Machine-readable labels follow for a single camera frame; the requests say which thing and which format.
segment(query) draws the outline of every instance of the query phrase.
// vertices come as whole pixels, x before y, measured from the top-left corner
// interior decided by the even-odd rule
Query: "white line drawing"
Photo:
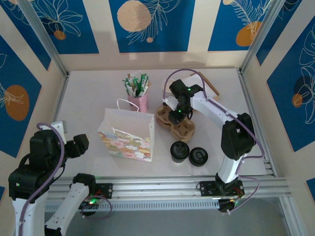
[[[0,69],[4,66],[7,55],[0,54]],[[13,94],[7,92],[0,83],[0,108],[2,108],[6,103],[10,104],[10,102],[17,102],[23,104],[21,96],[14,96]]]
[[[260,0],[259,5],[254,8],[252,0],[223,0],[223,4],[231,5],[234,7],[234,12],[238,18],[243,22],[244,26],[248,26],[251,30],[251,39],[257,33],[257,22],[267,13],[273,0],[266,0],[262,3]]]
[[[1,1],[5,3],[15,18],[29,25],[18,5],[9,0]],[[82,21],[83,15],[68,10],[67,0],[34,0],[31,1],[31,4],[48,33],[54,34],[57,39],[65,39],[65,32],[81,36],[81,31],[76,24]]]
[[[293,105],[305,105],[305,124],[315,121],[315,25],[305,38],[299,63],[302,66],[303,85],[294,95]]]
[[[278,13],[279,18],[282,20],[285,11],[293,11],[298,5],[300,0],[286,0]]]
[[[149,19],[150,23],[148,23],[145,29],[129,31],[127,38],[130,39],[130,42],[128,45],[137,40],[140,40],[141,42],[147,40],[148,43],[153,42],[154,38],[158,35],[159,30],[163,30],[163,25],[167,26],[168,24],[166,14],[174,10],[181,0],[176,0],[176,3],[171,6],[171,3],[174,1],[175,0],[143,0],[141,2],[140,0],[137,0],[137,2],[144,5],[144,7],[142,7],[143,10],[137,12],[137,14],[141,15],[142,13],[145,14],[146,12],[149,12],[151,15]]]

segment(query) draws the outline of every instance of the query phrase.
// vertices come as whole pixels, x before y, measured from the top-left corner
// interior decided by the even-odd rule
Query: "floral gift bag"
[[[97,132],[112,156],[152,161],[153,114],[106,108]]]

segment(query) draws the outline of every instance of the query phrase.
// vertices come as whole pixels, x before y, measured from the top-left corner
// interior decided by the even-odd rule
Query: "purple cable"
[[[83,214],[83,209],[89,206],[89,204],[86,204],[84,207],[81,208],[81,212],[80,213],[81,213],[82,217],[84,219],[88,219],[88,220],[105,220],[105,219],[109,218],[111,216],[111,214],[113,213],[113,205],[111,204],[111,202],[107,198],[105,198],[103,196],[99,196],[99,195],[94,195],[94,196],[87,197],[85,200],[93,199],[93,198],[99,198],[99,199],[103,199],[103,200],[107,201],[108,204],[109,204],[109,207],[110,207],[110,211],[107,213],[106,216],[103,216],[103,217],[100,217],[100,218],[91,218],[91,217],[88,217],[88,216]]]
[[[48,177],[48,179],[27,199],[27,201],[25,202],[23,208],[22,208],[22,211],[21,211],[21,216],[20,216],[20,226],[19,226],[19,236],[22,236],[22,233],[23,233],[23,223],[24,223],[24,216],[25,216],[25,212],[26,212],[26,209],[29,205],[29,203],[31,202],[31,200],[33,200],[33,198],[35,198],[35,196],[41,191],[44,189],[44,187],[46,187],[49,182],[53,179],[53,177],[55,176],[55,174],[57,173],[58,169],[60,168],[60,166],[62,165],[63,163],[63,158],[64,158],[64,142],[63,142],[63,139],[61,137],[61,135],[58,133],[58,131],[52,127],[50,124],[46,124],[46,123],[38,123],[37,124],[37,128],[41,130],[41,126],[47,126],[49,127],[55,134],[56,136],[58,137],[59,139],[59,142],[60,142],[60,146],[61,146],[61,152],[60,152],[60,159],[59,159],[59,162],[55,168],[55,170],[52,172],[52,174]]]
[[[172,75],[174,75],[175,73],[179,72],[179,71],[192,71],[194,73],[196,73],[197,75],[199,75],[199,77],[201,78],[201,81],[202,81],[202,88],[203,88],[203,95],[205,96],[205,98],[207,99],[208,102],[210,102],[211,104],[213,104],[215,107],[219,108],[221,111],[223,111],[224,113],[226,113],[229,117],[231,117],[233,120],[235,120],[237,123],[239,123],[249,134],[250,136],[255,140],[255,142],[257,143],[257,145],[259,146],[260,150],[261,150],[261,155],[260,156],[246,156],[242,159],[242,161],[239,163],[239,165],[237,166],[236,168],[236,172],[235,174],[238,175],[238,172],[241,168],[241,165],[242,163],[247,160],[247,159],[250,159],[250,158],[263,158],[265,156],[265,151],[260,143],[260,141],[258,140],[258,138],[256,138],[256,136],[239,120],[237,119],[235,116],[233,116],[232,114],[230,114],[226,109],[224,109],[222,106],[220,106],[219,104],[215,103],[214,101],[210,100],[207,98],[207,93],[206,93],[206,89],[205,89],[205,81],[202,77],[202,75],[196,71],[196,70],[193,70],[193,69],[178,69],[176,71],[174,71],[173,73],[171,73],[166,81],[165,81],[165,84],[164,84],[164,92],[163,92],[163,99],[165,99],[165,91],[166,91],[166,84],[167,84],[167,81],[171,78]],[[238,209],[240,206],[242,206],[244,203],[246,203],[252,196],[253,194],[259,189],[259,180],[257,180],[256,178],[253,178],[253,177],[247,177],[247,176],[239,176],[239,177],[243,177],[243,178],[248,178],[248,179],[252,179],[252,180],[255,180],[257,181],[258,185],[257,185],[257,188],[253,191],[253,193],[244,201],[242,202],[242,204],[240,204],[237,208],[231,210],[229,213],[233,212],[234,210]]]

